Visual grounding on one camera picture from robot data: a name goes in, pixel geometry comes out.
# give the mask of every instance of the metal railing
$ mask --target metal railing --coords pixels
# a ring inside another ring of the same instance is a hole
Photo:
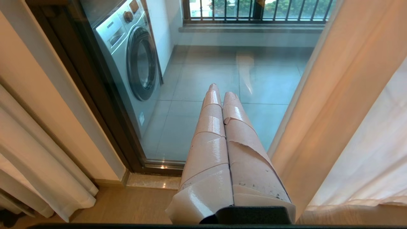
[[[184,23],[324,24],[336,0],[183,0]]]

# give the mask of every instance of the gray floor tile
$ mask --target gray floor tile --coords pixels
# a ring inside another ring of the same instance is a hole
[[[297,66],[239,66],[242,103],[288,105],[300,81]]]
[[[164,73],[164,84],[161,85],[160,100],[172,100],[178,78],[182,70],[181,64],[168,64]]]
[[[170,109],[171,101],[157,101],[149,126],[141,139],[141,145],[147,158],[156,155],[161,133]]]
[[[300,60],[297,63],[297,67],[298,67],[298,70],[299,70],[301,76],[302,76],[302,74],[304,74],[304,70],[305,70],[307,63],[308,63],[308,60]]]
[[[236,53],[240,65],[296,66],[299,61],[308,60],[309,48],[243,48]]]
[[[185,161],[201,111],[201,102],[172,101],[153,159]]]
[[[188,52],[185,56],[186,64],[237,64],[235,53],[200,53]]]
[[[169,64],[183,64],[187,51],[184,47],[175,46]]]
[[[203,101],[209,85],[216,83],[221,98],[225,92],[239,95],[239,75],[235,65],[185,64],[173,100]]]
[[[257,136],[267,151],[288,106],[252,103],[243,103],[242,105]]]

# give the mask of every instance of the window sill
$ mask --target window sill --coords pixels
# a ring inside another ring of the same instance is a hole
[[[180,27],[180,33],[321,33],[325,25],[315,24],[274,24],[274,25],[213,25],[213,24],[190,24]]]

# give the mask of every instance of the door frame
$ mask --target door frame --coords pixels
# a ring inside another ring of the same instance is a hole
[[[131,172],[180,176],[183,165],[165,163],[167,168],[163,169],[162,163],[149,162],[145,157],[134,128],[129,128],[133,125],[117,88],[110,83],[111,70],[79,0],[26,0],[26,3],[125,167]],[[145,0],[142,4],[154,41]],[[157,64],[162,82],[158,58]]]

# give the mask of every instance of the washing machine door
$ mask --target washing machine door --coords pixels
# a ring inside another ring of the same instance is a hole
[[[145,28],[135,27],[127,47],[127,75],[134,96],[148,100],[154,92],[156,58],[150,34]]]

